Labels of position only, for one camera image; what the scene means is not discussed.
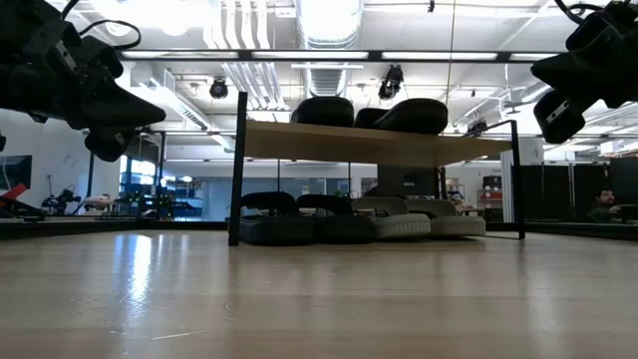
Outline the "person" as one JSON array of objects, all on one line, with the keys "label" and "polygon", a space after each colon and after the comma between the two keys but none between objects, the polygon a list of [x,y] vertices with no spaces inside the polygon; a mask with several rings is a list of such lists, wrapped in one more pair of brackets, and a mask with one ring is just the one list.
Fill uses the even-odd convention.
[{"label": "person", "polygon": [[609,188],[598,191],[591,206],[588,217],[596,223],[611,223],[620,221],[621,208],[615,202],[614,192]]}]

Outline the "shelf with red bins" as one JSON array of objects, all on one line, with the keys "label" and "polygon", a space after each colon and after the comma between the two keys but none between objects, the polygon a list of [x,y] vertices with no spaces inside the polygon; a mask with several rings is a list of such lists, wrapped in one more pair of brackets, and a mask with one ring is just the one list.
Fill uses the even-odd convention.
[{"label": "shelf with red bins", "polygon": [[486,176],[482,178],[482,185],[477,191],[478,208],[502,208],[501,176]]}]

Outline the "black aluminium table frame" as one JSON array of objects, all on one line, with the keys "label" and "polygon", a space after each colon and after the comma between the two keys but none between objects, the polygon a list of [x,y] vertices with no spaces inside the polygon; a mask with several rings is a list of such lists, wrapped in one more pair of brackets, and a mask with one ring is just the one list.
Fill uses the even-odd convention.
[{"label": "black aluminium table frame", "polygon": [[[136,230],[221,230],[228,231],[227,222],[216,221],[148,221],[148,220],[88,220],[88,221],[0,221],[0,240],[55,235]],[[527,222],[526,232],[628,240],[638,242],[638,225],[594,224],[571,222]]]}]

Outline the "white ceiling vent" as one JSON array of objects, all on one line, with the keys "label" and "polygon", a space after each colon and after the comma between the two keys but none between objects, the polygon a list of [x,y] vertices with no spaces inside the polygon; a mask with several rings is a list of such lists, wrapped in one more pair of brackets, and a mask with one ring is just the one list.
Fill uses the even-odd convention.
[{"label": "white ceiling vent", "polygon": [[349,73],[347,70],[310,69],[305,71],[310,97],[343,97]]}]

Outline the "black background monitor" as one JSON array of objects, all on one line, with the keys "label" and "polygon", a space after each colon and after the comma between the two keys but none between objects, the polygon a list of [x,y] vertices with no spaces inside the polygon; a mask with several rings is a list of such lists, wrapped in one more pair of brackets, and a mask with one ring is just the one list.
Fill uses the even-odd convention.
[{"label": "black background monitor", "polygon": [[400,166],[378,166],[378,194],[382,196],[434,195],[435,170]]}]

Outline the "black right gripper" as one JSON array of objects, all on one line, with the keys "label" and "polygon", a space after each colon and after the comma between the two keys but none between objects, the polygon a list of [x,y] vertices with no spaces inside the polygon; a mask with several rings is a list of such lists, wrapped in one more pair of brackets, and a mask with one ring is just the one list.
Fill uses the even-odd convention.
[{"label": "black right gripper", "polygon": [[638,102],[638,4],[554,2],[577,28],[565,53],[536,61],[530,71],[550,87],[533,108],[542,136],[562,144],[584,128],[583,113],[596,102],[609,109]]}]

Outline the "grey slide sandal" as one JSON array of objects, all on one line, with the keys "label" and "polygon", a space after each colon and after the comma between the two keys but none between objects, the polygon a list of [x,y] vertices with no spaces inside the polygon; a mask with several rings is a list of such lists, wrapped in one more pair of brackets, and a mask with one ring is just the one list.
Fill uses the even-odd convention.
[{"label": "grey slide sandal", "polygon": [[457,213],[455,205],[446,199],[406,199],[410,213],[422,213],[430,219],[431,233],[435,237],[481,236],[486,234],[485,220],[480,216]]},{"label": "grey slide sandal", "polygon": [[355,211],[369,211],[377,238],[424,237],[431,233],[431,221],[426,214],[409,213],[406,202],[398,197],[360,197],[352,202]]}]

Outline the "red background object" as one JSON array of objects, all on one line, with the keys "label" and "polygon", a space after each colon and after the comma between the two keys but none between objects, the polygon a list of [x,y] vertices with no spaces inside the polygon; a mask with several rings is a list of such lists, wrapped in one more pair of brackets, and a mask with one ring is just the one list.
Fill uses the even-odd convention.
[{"label": "red background object", "polygon": [[18,199],[18,196],[26,190],[27,188],[20,183],[0,195],[0,218],[25,219],[27,221],[38,221],[45,218],[46,214],[42,209]]}]

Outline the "black room partitions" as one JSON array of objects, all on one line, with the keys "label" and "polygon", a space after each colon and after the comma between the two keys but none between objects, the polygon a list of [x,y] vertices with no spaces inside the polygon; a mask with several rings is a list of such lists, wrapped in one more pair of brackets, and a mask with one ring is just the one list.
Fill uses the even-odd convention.
[{"label": "black room partitions", "polygon": [[[551,163],[512,167],[519,184],[511,206],[526,222],[638,225],[638,159]],[[598,191],[609,188],[620,206],[620,221],[596,223],[588,217]]]}]

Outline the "black slide sandal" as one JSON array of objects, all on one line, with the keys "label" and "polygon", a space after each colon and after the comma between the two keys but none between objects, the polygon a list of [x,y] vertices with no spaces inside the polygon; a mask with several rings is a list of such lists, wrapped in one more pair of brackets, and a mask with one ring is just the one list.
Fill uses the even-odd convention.
[{"label": "black slide sandal", "polygon": [[302,101],[291,115],[290,122],[352,128],[354,126],[354,107],[341,97],[313,97]]},{"label": "black slide sandal", "polygon": [[300,209],[315,209],[311,215],[315,240],[326,244],[369,243],[376,239],[372,220],[354,213],[351,202],[342,196],[303,194],[296,199]]},{"label": "black slide sandal", "polygon": [[251,245],[300,246],[313,244],[315,222],[299,211],[296,199],[283,191],[254,192],[241,198],[241,208],[257,209],[243,215],[238,239]]},{"label": "black slide sandal", "polygon": [[354,127],[437,136],[448,126],[449,110],[438,100],[405,100],[389,110],[365,108],[358,112]]}]

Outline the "white ventilation duct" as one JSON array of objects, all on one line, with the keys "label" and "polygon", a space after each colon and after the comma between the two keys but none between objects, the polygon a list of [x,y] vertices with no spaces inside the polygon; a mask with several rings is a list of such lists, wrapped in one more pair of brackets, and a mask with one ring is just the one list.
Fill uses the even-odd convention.
[{"label": "white ventilation duct", "polygon": [[363,0],[295,0],[301,46],[312,50],[356,47],[363,22]]}]

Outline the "black overhead light bar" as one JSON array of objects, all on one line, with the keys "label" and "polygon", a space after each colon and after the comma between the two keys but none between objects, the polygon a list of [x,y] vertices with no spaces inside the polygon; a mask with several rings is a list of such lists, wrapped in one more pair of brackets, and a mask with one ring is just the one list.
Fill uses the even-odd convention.
[{"label": "black overhead light bar", "polygon": [[414,50],[132,49],[119,52],[119,57],[122,61],[173,62],[529,64],[553,56],[556,56],[555,52]]}]

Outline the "dark wall monitor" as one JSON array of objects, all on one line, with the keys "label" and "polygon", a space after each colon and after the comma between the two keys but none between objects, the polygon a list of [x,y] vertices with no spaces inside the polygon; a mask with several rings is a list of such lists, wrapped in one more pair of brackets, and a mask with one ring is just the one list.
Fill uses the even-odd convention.
[{"label": "dark wall monitor", "polygon": [[11,189],[22,184],[31,187],[31,156],[0,156],[0,190]]}]

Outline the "wooden shelf with black frame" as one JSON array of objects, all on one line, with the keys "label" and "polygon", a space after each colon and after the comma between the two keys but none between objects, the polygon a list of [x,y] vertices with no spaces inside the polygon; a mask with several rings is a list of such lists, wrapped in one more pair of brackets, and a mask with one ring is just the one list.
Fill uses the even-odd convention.
[{"label": "wooden shelf with black frame", "polygon": [[245,158],[301,160],[332,163],[396,165],[441,168],[512,152],[513,220],[519,240],[525,239],[517,122],[508,141],[486,140],[478,133],[461,137],[420,135],[360,128],[295,123],[255,122],[247,119],[248,94],[238,94],[231,205],[228,225],[230,246],[239,244],[240,200]]}]

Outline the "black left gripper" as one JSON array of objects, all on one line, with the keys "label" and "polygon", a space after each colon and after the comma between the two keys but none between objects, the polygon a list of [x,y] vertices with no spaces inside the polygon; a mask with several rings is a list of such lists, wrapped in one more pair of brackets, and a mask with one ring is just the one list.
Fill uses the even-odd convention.
[{"label": "black left gripper", "polygon": [[135,127],[161,122],[165,111],[121,88],[115,54],[98,40],[83,39],[56,20],[40,27],[20,48],[19,100],[34,121],[64,120],[87,130],[85,146],[129,141]]}]

